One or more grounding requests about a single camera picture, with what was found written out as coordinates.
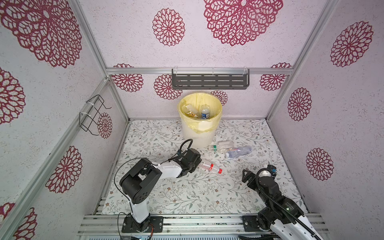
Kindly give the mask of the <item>clear green-cap bottle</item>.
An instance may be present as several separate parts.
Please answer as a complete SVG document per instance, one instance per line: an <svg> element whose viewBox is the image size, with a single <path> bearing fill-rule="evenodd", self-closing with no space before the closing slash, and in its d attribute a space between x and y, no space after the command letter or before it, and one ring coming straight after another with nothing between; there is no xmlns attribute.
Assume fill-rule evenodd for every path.
<svg viewBox="0 0 384 240"><path fill-rule="evenodd" d="M220 141L213 145L208 146L208 149L213 152L224 153L232 150L235 147L233 141Z"/></svg>

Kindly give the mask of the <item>blue-label water bottle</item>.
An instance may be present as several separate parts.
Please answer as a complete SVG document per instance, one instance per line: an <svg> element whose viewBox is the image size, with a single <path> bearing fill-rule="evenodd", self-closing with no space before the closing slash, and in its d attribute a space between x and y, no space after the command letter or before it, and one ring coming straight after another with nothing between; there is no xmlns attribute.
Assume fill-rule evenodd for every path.
<svg viewBox="0 0 384 240"><path fill-rule="evenodd" d="M192 119L200 119L201 118L200 112L191 104L184 105L183 109L184 109L184 114L187 117L192 118Z"/></svg>

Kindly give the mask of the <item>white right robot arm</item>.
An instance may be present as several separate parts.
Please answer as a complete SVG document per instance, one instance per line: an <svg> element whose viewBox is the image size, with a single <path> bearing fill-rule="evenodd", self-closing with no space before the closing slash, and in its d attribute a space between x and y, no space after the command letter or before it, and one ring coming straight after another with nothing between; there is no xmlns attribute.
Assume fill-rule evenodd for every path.
<svg viewBox="0 0 384 240"><path fill-rule="evenodd" d="M266 205L256 215L242 216L245 232L273 232L258 240L321 240L304 211L290 198L284 196L275 181L277 168L268 165L256 174L243 170L242 182L258 193Z"/></svg>

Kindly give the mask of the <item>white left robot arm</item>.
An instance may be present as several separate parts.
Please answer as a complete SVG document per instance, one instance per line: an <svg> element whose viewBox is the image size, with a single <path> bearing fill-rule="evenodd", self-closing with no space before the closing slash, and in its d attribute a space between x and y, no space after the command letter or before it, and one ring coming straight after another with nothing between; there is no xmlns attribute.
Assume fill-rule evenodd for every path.
<svg viewBox="0 0 384 240"><path fill-rule="evenodd" d="M163 217L152 217L147 198L159 180L181 178L193 173L201 163L201 154L195 149L154 164L147 158L140 159L120 180L123 194L128 198L131 213L122 226L122 233L160 233Z"/></svg>

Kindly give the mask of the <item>white red-cap bottle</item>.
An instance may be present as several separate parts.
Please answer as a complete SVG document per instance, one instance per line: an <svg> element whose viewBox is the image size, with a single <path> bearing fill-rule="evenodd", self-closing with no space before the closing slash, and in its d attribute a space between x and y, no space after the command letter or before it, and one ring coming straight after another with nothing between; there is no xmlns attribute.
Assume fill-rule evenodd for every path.
<svg viewBox="0 0 384 240"><path fill-rule="evenodd" d="M214 165L213 163L207 162L207 161L201 161L199 164L199 167L202 169L205 169L209 172L216 173L216 174L221 174L223 172L223 170L221 168L219 168L216 165Z"/></svg>

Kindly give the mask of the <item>clear blue-label blue-cap bottle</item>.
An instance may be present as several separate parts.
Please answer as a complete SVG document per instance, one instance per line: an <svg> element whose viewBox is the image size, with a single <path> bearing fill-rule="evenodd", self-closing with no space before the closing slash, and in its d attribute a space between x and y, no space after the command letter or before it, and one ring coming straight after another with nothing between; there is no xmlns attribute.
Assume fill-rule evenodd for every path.
<svg viewBox="0 0 384 240"><path fill-rule="evenodd" d="M203 119L203 120L209 119L210 113L211 113L210 106L208 106L208 105L202 105L201 106L201 119Z"/></svg>

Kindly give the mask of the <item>clear purple-label water bottle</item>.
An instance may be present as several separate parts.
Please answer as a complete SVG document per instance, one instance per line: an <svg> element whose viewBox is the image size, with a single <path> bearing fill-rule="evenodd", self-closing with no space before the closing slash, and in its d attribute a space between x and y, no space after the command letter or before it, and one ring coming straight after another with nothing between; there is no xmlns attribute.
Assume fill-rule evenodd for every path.
<svg viewBox="0 0 384 240"><path fill-rule="evenodd" d="M236 159L245 155L248 155L252 152L252 147L243 146L239 148L235 148L233 150L227 151L225 153L225 158L227 159Z"/></svg>

